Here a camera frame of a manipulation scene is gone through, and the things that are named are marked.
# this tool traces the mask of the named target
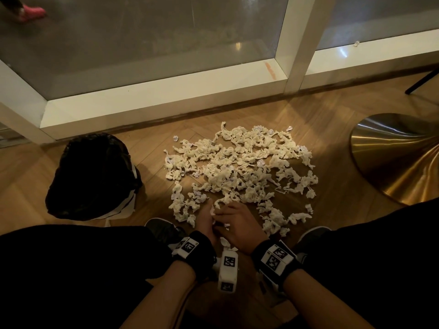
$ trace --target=black wristband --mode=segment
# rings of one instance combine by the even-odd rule
[[[172,252],[173,260],[184,261],[195,271],[197,281],[206,279],[217,261],[217,254],[209,238],[199,231],[183,238]]]
[[[278,291],[282,291],[288,275],[302,267],[296,255],[282,241],[262,241],[253,251],[252,260],[256,270],[267,277]]]

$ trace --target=pink shoe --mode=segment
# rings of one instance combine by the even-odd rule
[[[21,23],[25,23],[28,21],[35,20],[37,18],[45,17],[46,10],[40,7],[28,7],[27,5],[23,5],[23,10],[19,15],[19,21]]]

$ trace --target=garbage bag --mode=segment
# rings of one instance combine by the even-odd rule
[[[64,149],[47,192],[46,208],[57,218],[101,218],[127,202],[141,186],[140,173],[122,141],[106,133],[80,136]]]

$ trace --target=brass table base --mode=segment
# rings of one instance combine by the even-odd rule
[[[439,126],[416,117],[383,113],[352,131],[353,159],[368,182],[407,204],[439,197]]]

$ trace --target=person's foot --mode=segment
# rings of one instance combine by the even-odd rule
[[[176,227],[173,223],[162,218],[151,218],[146,222],[148,228],[158,242],[167,245],[174,250],[178,243],[187,236],[181,227]]]
[[[38,18],[43,18],[47,15],[46,10],[40,7],[28,7],[23,5],[23,9],[19,13],[19,21],[21,23],[36,20]]]
[[[291,249],[296,254],[297,260],[303,263],[313,244],[328,231],[332,230],[326,226],[317,226],[303,233],[298,243]]]

